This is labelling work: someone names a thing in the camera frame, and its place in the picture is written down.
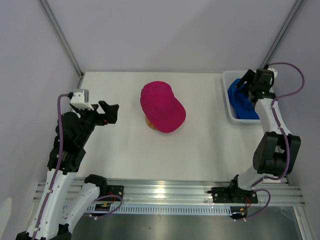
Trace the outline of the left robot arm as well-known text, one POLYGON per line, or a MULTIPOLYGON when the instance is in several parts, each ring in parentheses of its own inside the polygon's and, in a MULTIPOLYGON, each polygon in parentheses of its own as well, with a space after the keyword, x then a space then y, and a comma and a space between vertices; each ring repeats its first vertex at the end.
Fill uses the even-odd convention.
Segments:
POLYGON ((86 154, 85 144, 97 126, 115 124, 119 105, 99 101, 90 107, 58 114, 53 149, 49 154, 45 188, 33 221, 18 240, 69 240, 87 208, 108 197, 108 183, 103 176, 90 174, 78 195, 64 207, 68 190, 86 154))

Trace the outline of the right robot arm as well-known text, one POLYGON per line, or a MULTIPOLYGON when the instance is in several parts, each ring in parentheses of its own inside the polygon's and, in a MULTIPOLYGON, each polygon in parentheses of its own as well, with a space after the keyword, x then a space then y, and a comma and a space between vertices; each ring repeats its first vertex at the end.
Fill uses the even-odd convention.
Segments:
POLYGON ((293 135, 282 119, 279 98, 271 90, 275 78, 275 71, 265 65, 256 71, 249 69, 235 86, 248 97, 257 113, 263 137, 247 171, 237 174, 227 187, 213 187, 208 191, 215 204, 256 204, 258 184, 264 180, 281 180, 293 169, 301 138, 293 135))

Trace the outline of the blue cap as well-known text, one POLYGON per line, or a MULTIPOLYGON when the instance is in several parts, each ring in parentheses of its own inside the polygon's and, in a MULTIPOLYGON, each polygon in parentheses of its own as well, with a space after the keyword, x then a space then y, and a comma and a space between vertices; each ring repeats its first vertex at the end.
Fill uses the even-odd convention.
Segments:
POLYGON ((240 80, 240 78, 235 79, 227 90, 228 100, 235 110, 235 116, 237 119, 259 120, 259 116, 253 109, 248 97, 244 95, 240 89, 236 88, 236 85, 240 80))

